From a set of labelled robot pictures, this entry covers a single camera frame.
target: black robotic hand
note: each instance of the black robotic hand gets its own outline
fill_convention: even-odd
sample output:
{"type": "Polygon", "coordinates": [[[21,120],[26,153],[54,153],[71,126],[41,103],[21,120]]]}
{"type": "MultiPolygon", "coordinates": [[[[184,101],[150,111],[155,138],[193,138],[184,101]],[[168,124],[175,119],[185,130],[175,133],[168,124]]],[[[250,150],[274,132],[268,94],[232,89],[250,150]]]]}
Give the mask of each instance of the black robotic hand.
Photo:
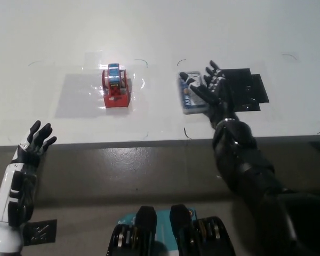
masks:
{"type": "Polygon", "coordinates": [[[192,91],[209,104],[207,116],[215,129],[217,124],[224,119],[238,120],[238,118],[234,112],[232,92],[223,71],[213,61],[210,61],[210,65],[212,70],[206,67],[208,75],[204,75],[207,86],[189,78],[184,72],[180,73],[180,77],[192,91]]]}
{"type": "Polygon", "coordinates": [[[52,133],[51,124],[46,124],[39,130],[41,122],[37,120],[27,134],[22,138],[13,156],[12,164],[26,164],[35,168],[39,166],[41,157],[50,145],[57,140],[55,136],[44,142],[52,133]]]}

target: black tape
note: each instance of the black tape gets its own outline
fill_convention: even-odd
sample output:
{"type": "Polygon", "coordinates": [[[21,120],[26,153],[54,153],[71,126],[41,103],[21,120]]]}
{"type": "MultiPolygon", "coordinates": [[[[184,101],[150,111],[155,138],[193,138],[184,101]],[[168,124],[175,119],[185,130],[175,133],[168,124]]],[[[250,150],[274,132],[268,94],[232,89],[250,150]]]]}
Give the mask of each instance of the black tape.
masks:
{"type": "Polygon", "coordinates": [[[57,233],[57,220],[28,222],[22,231],[24,246],[54,243],[57,233]]]}
{"type": "Polygon", "coordinates": [[[269,102],[260,75],[252,75],[250,69],[223,69],[230,85],[235,112],[260,111],[259,103],[269,102]]]}

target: small box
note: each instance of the small box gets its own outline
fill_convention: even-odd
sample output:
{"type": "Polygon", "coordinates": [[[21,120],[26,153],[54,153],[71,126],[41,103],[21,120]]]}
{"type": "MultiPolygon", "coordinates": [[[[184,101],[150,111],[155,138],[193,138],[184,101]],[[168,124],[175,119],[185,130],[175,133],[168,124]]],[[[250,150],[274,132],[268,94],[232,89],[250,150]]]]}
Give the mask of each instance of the small box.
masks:
{"type": "MultiPolygon", "coordinates": [[[[198,71],[187,72],[190,78],[193,78],[202,83],[201,74],[198,71]]],[[[204,113],[207,111],[208,105],[198,95],[196,95],[179,76],[179,91],[182,110],[185,115],[204,113]]]]}

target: blue object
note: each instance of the blue object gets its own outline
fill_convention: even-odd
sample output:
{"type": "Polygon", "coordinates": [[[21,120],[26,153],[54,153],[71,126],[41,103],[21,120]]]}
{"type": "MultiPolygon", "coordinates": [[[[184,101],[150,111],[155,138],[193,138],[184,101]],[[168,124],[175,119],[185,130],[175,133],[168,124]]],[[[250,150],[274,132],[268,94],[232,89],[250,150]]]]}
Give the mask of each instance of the blue object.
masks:
{"type": "MultiPolygon", "coordinates": [[[[196,220],[196,211],[194,208],[188,208],[192,220],[196,220]]],[[[154,252],[155,255],[166,251],[177,251],[178,246],[175,241],[172,226],[170,222],[170,210],[156,211],[158,217],[155,233],[154,252]]],[[[118,221],[118,224],[133,225],[135,222],[135,214],[128,214],[118,221]]]]}
{"type": "Polygon", "coordinates": [[[119,84],[119,64],[111,63],[108,65],[108,80],[109,83],[119,84]]]}

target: gray floor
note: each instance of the gray floor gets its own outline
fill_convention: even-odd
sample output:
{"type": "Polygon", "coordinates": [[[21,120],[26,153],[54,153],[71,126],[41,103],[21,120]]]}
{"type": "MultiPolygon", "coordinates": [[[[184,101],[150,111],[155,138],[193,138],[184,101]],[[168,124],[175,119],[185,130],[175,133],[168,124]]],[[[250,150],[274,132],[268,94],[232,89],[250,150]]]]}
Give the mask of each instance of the gray floor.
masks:
{"type": "MultiPolygon", "coordinates": [[[[320,154],[306,143],[262,145],[292,189],[320,191],[320,154]]],[[[0,183],[12,153],[0,153],[0,183]]],[[[227,189],[206,147],[50,151],[41,169],[33,221],[58,219],[54,244],[29,255],[104,255],[116,220],[140,205],[185,203],[199,217],[219,216],[237,255],[255,255],[252,217],[227,189]]]]}

